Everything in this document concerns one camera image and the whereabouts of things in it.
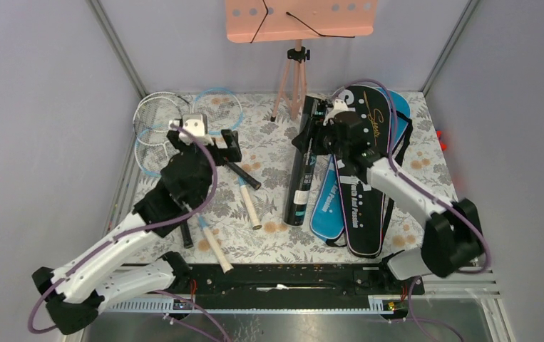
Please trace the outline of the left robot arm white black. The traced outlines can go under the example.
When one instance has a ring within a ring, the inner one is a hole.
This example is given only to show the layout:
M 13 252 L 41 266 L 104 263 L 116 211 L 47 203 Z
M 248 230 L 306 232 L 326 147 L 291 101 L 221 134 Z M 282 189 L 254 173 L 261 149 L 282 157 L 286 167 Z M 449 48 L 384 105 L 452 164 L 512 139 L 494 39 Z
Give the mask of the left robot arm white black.
M 116 303 L 159 290 L 180 293 L 189 287 L 190 267 L 177 252 L 166 252 L 138 269 L 114 272 L 128 257 L 162 241 L 208 206 L 218 185 L 217 167 L 242 159 L 238 132 L 224 129 L 221 134 L 225 148 L 215 141 L 206 142 L 207 135 L 198 137 L 185 128 L 170 128 L 168 139 L 178 145 L 178 153 L 121 223 L 64 266 L 43 266 L 32 274 L 41 296 L 29 315 L 30 332 L 48 332 L 34 327 L 40 306 L 46 307 L 52 330 L 71 335 Z

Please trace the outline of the black sport racket bag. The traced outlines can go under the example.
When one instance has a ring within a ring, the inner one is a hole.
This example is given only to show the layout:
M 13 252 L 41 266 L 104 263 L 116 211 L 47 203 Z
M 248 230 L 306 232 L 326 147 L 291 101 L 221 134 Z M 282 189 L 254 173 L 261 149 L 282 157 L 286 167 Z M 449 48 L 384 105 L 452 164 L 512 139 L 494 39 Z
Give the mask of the black sport racket bag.
M 394 122 L 386 92 L 380 87 L 356 83 L 339 93 L 348 109 L 363 122 L 356 137 L 381 152 L 396 152 L 401 147 L 404 128 L 401 119 Z M 373 259 L 380 255 L 384 238 L 385 210 L 389 205 L 384 193 L 363 183 L 343 160 L 334 162 L 339 183 L 344 233 L 349 251 L 357 256 Z

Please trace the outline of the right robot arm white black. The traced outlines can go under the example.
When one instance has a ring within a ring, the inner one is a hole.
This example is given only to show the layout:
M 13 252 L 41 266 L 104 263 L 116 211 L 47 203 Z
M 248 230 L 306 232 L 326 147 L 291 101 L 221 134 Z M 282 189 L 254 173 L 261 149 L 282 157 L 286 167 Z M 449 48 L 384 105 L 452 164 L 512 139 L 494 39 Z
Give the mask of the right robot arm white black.
M 292 140 L 299 151 L 333 155 L 350 176 L 390 197 L 423 228 L 420 247 L 385 258 L 379 272 L 382 290 L 395 294 L 415 276 L 433 274 L 440 278 L 461 272 L 476 257 L 485 256 L 486 270 L 491 253 L 479 228 L 474 203 L 452 202 L 434 195 L 418 180 L 411 179 L 387 152 L 369 142 L 373 126 L 354 111 L 342 111 L 314 122 Z

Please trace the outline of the black shuttlecock tube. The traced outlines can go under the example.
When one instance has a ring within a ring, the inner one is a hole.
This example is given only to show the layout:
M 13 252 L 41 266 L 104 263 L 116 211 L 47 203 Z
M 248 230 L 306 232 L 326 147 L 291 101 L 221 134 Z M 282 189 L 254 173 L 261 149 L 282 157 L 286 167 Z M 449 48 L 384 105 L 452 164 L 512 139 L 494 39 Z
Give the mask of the black shuttlecock tube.
M 323 123 L 326 113 L 326 100 L 306 95 L 299 134 L 314 133 L 315 125 Z M 301 226 L 304 223 L 316 163 L 317 155 L 312 150 L 299 152 L 296 148 L 283 216 L 284 223 L 289 226 Z

